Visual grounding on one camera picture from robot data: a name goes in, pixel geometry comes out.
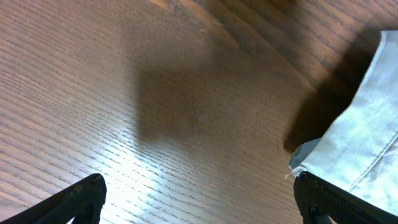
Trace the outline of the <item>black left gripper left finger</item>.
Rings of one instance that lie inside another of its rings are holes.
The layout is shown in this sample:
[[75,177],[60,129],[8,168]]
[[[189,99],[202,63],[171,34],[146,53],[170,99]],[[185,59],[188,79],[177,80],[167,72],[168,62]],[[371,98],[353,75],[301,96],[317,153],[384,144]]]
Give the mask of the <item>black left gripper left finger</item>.
[[1,224],[98,224],[106,193],[104,177],[91,174]]

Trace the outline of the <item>khaki beige shorts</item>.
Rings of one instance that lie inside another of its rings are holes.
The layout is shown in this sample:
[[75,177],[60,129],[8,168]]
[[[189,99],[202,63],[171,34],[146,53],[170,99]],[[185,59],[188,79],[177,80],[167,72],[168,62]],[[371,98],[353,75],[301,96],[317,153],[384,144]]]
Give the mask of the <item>khaki beige shorts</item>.
[[350,105],[321,138],[296,149],[289,167],[397,214],[397,31],[381,32]]

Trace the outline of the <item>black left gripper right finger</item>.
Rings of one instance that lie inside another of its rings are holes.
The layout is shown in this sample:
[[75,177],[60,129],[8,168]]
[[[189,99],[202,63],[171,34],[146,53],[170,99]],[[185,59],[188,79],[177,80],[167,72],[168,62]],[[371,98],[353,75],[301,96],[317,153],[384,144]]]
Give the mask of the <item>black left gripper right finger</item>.
[[295,178],[294,197],[303,224],[397,224],[397,216],[309,173]]

